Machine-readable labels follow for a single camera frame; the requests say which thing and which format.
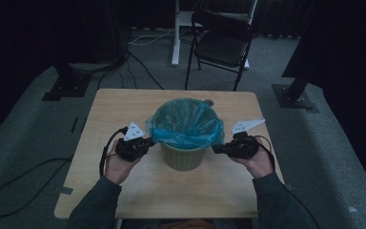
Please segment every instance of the wooden table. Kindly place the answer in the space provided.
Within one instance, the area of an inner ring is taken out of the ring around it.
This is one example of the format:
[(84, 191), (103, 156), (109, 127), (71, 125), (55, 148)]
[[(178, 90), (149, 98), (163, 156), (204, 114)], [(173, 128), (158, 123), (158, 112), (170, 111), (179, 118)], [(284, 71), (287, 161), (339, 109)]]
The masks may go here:
[[(178, 97), (213, 100), (213, 109), (224, 121), (225, 142), (232, 140), (231, 129), (236, 121), (262, 117), (253, 93), (102, 89), (93, 101), (64, 183), (72, 192), (60, 194), (55, 215), (67, 219), (99, 179), (103, 147), (116, 130), (129, 126), (132, 121), (145, 130), (146, 120), (163, 103)], [(248, 134), (270, 139), (264, 123)], [(278, 164), (276, 171), (282, 179)], [(211, 149), (199, 167), (178, 172), (164, 162), (156, 144), (135, 165), (122, 187), (115, 214), (119, 219), (257, 217), (252, 176), (244, 166), (226, 155), (214, 154)]]

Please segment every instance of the power cord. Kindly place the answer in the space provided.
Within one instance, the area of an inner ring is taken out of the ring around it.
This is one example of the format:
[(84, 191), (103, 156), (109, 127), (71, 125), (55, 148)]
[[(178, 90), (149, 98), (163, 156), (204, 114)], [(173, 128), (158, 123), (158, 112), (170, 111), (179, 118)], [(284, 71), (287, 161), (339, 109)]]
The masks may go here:
[(141, 60), (138, 59), (138, 57), (136, 57), (134, 54), (132, 54), (129, 50), (127, 50), (127, 52), (134, 57), (134, 59), (136, 59), (136, 61), (138, 61), (142, 67), (144, 67), (144, 69), (147, 71), (147, 73), (150, 75), (150, 77), (152, 78), (153, 82), (155, 82), (157, 84), (157, 86), (159, 86), (160, 89), (164, 90), (164, 88), (156, 81), (156, 79), (153, 77), (153, 75), (150, 73), (150, 71), (148, 70), (148, 68), (144, 65), (144, 63), (142, 63)]
[(99, 78), (99, 82), (97, 82), (97, 86), (96, 86), (96, 90), (99, 91), (100, 89), (100, 83), (102, 82), (102, 80), (106, 77), (106, 75), (108, 75), (109, 73), (115, 71), (117, 69), (110, 69), (110, 70), (107, 70), (105, 73), (102, 74), (102, 76), (100, 76)]
[(28, 171), (24, 172), (23, 174), (21, 174), (20, 176), (2, 184), (0, 186), (0, 191), (2, 191), (5, 187), (8, 187), (9, 185), (13, 184), (15, 181), (17, 181), (18, 179), (20, 179), (21, 177), (24, 177), (25, 175), (27, 175), (28, 173), (30, 173), (31, 171), (33, 171), (34, 169), (38, 168), (41, 165), (50, 163), (50, 162), (54, 162), (54, 161), (58, 161), (58, 160), (65, 160), (59, 167), (57, 170), (55, 170), (55, 172), (51, 175), (51, 177), (46, 181), (46, 183), (37, 191), (37, 193), (29, 200), (26, 202), (26, 204), (24, 204), (23, 206), (19, 207), (18, 209), (6, 213), (6, 214), (0, 214), (0, 218), (5, 218), (8, 216), (12, 216), (16, 213), (19, 213), (20, 211), (22, 211), (23, 209), (25, 209), (27, 206), (29, 206), (37, 197), (38, 195), (41, 194), (41, 192), (43, 191), (43, 189), (45, 189), (47, 187), (47, 185), (50, 183), (50, 181), (55, 177), (56, 174), (58, 174), (58, 172), (69, 162), (71, 162), (71, 159), (73, 158), (73, 155), (68, 157), (68, 158), (53, 158), (53, 159), (49, 159), (46, 161), (43, 161), (35, 166), (33, 166), (32, 168), (28, 169)]
[[(195, 4), (193, 5), (192, 9), (189, 10), (189, 11), (194, 11), (194, 9), (198, 6), (198, 4), (200, 4), (199, 8), (202, 8), (203, 0), (197, 0), (195, 2)], [(171, 30), (169, 30), (168, 32), (166, 32), (165, 34), (162, 34), (162, 35), (142, 35), (142, 36), (139, 36), (139, 37), (135, 38), (134, 40), (130, 41), (129, 45), (136, 45), (136, 46), (150, 45), (151, 43), (155, 42), (156, 40), (159, 40), (160, 38), (167, 36), (169, 33), (171, 33), (174, 30), (175, 29), (171, 29)], [(184, 30), (183, 32), (180, 33), (180, 35), (183, 35), (184, 33), (186, 33), (187, 31), (190, 31), (190, 30), (191, 29)], [(147, 42), (147, 43), (135, 43), (135, 41), (138, 41), (139, 39), (146, 38), (146, 37), (156, 37), (156, 38), (152, 41)]]
[[(133, 85), (136, 89), (138, 89), (138, 87), (136, 86), (136, 79), (135, 79), (135, 76), (133, 75), (133, 73), (130, 71), (130, 62), (127, 60), (126, 61), (127, 63), (127, 72), (129, 72), (132, 76), (132, 80), (133, 80)], [(121, 77), (121, 87), (123, 89), (125, 89), (126, 87), (124, 86), (124, 75), (120, 72), (120, 70), (117, 71), (117, 73), (120, 75)]]
[[(270, 143), (269, 139), (267, 139), (265, 136), (262, 136), (262, 135), (255, 135), (255, 137), (262, 137), (263, 139), (265, 139), (269, 143), (270, 151), (267, 150), (266, 147), (264, 147), (262, 144), (258, 143), (258, 145), (263, 150), (265, 150), (268, 153), (269, 158), (270, 158), (270, 160), (272, 162), (272, 165), (273, 165), (273, 169), (275, 170), (275, 157), (271, 153), (271, 151), (272, 151), (272, 144)], [(283, 184), (283, 187), (290, 194), (290, 196), (292, 196), (302, 206), (302, 208), (305, 209), (305, 211), (307, 212), (307, 214), (309, 215), (309, 217), (312, 219), (312, 221), (314, 222), (314, 224), (316, 225), (316, 227), (318, 229), (320, 229), (319, 224), (317, 223), (315, 217), (312, 215), (311, 211), (307, 208), (307, 206), (293, 192), (291, 192), (284, 184)]]
[(99, 175), (102, 177), (104, 175), (104, 168), (105, 168), (105, 162), (106, 162), (106, 158), (107, 158), (107, 152), (109, 150), (110, 144), (112, 143), (112, 140), (114, 139), (114, 137), (120, 133), (126, 133), (128, 131), (128, 127), (124, 127), (121, 129), (118, 129), (116, 132), (114, 132), (114, 134), (112, 134), (112, 136), (109, 138), (108, 143), (106, 144), (106, 146), (103, 148), (103, 153), (102, 156), (100, 158), (100, 163), (99, 163)]

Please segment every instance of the blue plastic bag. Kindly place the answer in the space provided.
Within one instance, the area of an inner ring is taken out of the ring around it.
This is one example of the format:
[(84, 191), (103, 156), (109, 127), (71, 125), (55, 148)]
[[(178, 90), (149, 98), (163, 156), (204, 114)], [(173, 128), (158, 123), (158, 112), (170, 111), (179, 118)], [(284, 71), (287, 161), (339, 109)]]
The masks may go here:
[(224, 141), (224, 122), (210, 103), (177, 98), (163, 104), (146, 122), (154, 143), (165, 142), (179, 149), (210, 148)]

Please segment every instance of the person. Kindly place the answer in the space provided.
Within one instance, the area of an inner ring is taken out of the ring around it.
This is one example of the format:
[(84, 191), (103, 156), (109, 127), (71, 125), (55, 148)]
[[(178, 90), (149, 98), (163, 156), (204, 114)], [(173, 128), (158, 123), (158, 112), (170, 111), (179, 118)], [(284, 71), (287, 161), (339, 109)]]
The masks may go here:
[[(115, 145), (108, 153), (104, 176), (83, 197), (71, 212), (67, 228), (112, 228), (120, 184), (128, 177), (133, 166), (140, 161), (129, 162), (115, 155)], [(288, 193), (273, 169), (268, 153), (259, 147), (251, 159), (231, 158), (242, 164), (254, 177), (257, 195), (259, 228), (309, 228), (301, 205)], [(170, 223), (163, 228), (213, 229), (205, 220), (193, 219)]]

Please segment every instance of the chair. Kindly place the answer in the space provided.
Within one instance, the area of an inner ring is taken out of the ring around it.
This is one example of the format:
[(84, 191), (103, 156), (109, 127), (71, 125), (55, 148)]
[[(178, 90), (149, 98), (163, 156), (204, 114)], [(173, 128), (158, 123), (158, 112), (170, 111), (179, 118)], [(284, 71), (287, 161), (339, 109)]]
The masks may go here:
[[(195, 25), (203, 27), (204, 34)], [(197, 57), (198, 69), (200, 63), (211, 65), (237, 73), (234, 84), (236, 91), (249, 48), (253, 39), (253, 29), (247, 21), (233, 18), (207, 10), (195, 11), (192, 15), (193, 41), (190, 49), (189, 65), (186, 74), (185, 90), (189, 83), (193, 54)]]

